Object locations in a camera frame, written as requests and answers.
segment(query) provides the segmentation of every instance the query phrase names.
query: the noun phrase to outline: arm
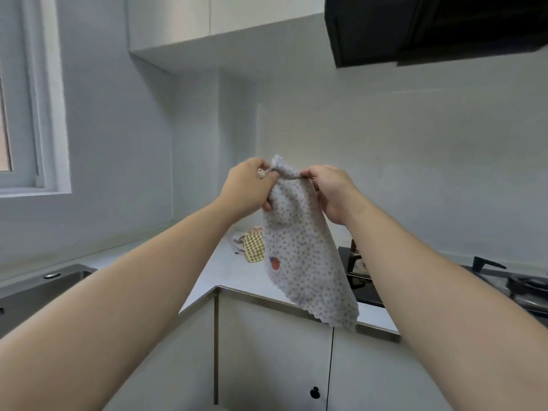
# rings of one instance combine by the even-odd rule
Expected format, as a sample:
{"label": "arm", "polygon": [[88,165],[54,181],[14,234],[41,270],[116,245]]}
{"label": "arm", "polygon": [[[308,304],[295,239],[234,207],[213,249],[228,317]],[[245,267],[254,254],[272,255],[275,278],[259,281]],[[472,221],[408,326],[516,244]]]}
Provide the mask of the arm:
{"label": "arm", "polygon": [[548,331],[536,319],[405,230],[342,170],[303,174],[352,234],[402,337],[455,410],[546,407]]}
{"label": "arm", "polygon": [[2,409],[102,409],[160,341],[233,222],[266,201],[277,173],[254,158],[218,199],[122,256],[0,340]]}

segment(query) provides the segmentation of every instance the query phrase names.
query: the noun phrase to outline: sink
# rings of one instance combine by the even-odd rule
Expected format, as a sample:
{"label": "sink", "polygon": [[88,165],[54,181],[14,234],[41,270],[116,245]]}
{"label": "sink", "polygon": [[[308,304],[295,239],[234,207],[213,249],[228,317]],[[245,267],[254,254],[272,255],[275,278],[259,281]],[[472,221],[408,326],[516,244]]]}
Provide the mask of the sink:
{"label": "sink", "polygon": [[95,271],[74,264],[0,288],[0,338]]}

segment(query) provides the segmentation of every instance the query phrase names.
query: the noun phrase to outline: white countertop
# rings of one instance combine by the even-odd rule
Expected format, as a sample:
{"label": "white countertop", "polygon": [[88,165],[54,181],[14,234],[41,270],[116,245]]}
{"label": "white countertop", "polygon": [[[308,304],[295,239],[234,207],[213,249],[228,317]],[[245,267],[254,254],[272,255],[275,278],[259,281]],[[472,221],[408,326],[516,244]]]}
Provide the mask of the white countertop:
{"label": "white countertop", "polygon": [[[110,265],[120,256],[137,247],[143,241],[108,249],[93,255],[73,260],[70,263],[81,263],[100,269]],[[291,303],[289,299],[268,278],[263,262],[249,263],[243,255],[236,255],[227,237],[223,238],[198,278],[186,303],[181,310],[207,293],[216,285],[246,291],[263,297]],[[389,331],[398,331],[386,309],[358,303],[360,315],[358,322],[373,325]]]}

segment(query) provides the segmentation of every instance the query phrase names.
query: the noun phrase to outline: yellow checkered cloth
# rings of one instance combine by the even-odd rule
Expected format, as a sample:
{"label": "yellow checkered cloth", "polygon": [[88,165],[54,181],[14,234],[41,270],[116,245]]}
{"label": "yellow checkered cloth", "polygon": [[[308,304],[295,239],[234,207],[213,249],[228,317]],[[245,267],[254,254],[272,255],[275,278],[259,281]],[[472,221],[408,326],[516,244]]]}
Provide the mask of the yellow checkered cloth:
{"label": "yellow checkered cloth", "polygon": [[262,261],[265,257],[265,245],[262,232],[250,232],[243,238],[247,262]]}

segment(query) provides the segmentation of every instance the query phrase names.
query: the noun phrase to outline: polka dot towel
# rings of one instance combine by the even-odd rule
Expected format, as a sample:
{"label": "polka dot towel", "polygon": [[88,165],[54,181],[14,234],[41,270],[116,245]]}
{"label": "polka dot towel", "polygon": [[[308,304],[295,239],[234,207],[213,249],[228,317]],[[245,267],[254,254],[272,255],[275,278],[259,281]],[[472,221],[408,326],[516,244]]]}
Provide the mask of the polka dot towel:
{"label": "polka dot towel", "polygon": [[270,280],[301,309],[323,323],[356,329],[358,303],[309,179],[280,156],[279,172],[264,212],[265,262]]}

